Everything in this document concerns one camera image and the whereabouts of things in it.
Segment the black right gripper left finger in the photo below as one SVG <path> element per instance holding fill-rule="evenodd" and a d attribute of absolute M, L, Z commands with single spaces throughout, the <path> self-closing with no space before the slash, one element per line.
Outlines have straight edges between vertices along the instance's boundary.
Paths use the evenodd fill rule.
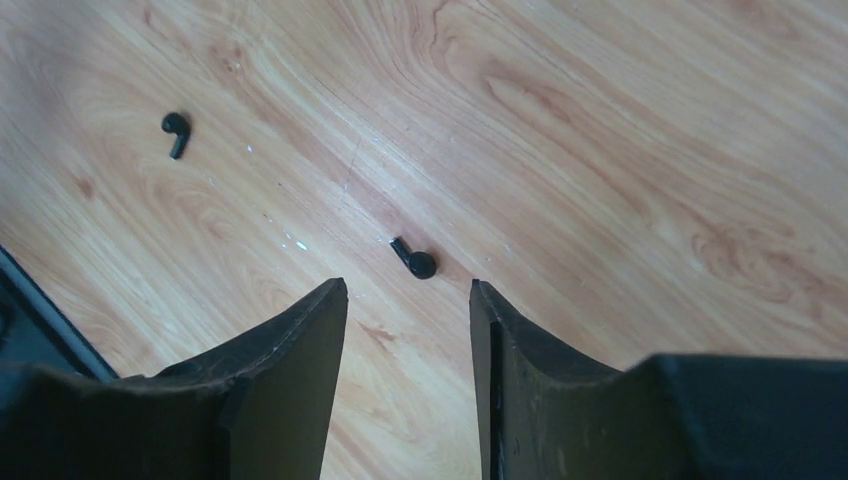
<path fill-rule="evenodd" d="M 316 479 L 348 310 L 332 278 L 153 377 L 1 369 L 5 479 Z"/>

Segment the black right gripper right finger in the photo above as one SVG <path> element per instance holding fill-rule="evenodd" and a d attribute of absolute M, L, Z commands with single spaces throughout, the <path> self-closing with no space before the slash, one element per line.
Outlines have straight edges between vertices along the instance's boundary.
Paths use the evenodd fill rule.
<path fill-rule="evenodd" d="M 847 364 L 651 355 L 619 371 L 474 280 L 486 479 L 843 479 Z"/>

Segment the black earbud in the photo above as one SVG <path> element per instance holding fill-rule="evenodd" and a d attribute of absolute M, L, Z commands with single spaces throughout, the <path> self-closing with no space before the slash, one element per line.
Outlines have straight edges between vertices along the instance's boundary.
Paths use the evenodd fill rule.
<path fill-rule="evenodd" d="M 393 238 L 389 245 L 409 272 L 419 280 L 427 280 L 437 273 L 437 262 L 425 251 L 411 251 L 401 237 Z"/>
<path fill-rule="evenodd" d="M 161 129 L 164 133 L 175 136 L 170 157 L 173 160 L 179 160 L 191 137 L 191 124 L 188 118 L 179 112 L 170 112 L 163 117 Z"/>

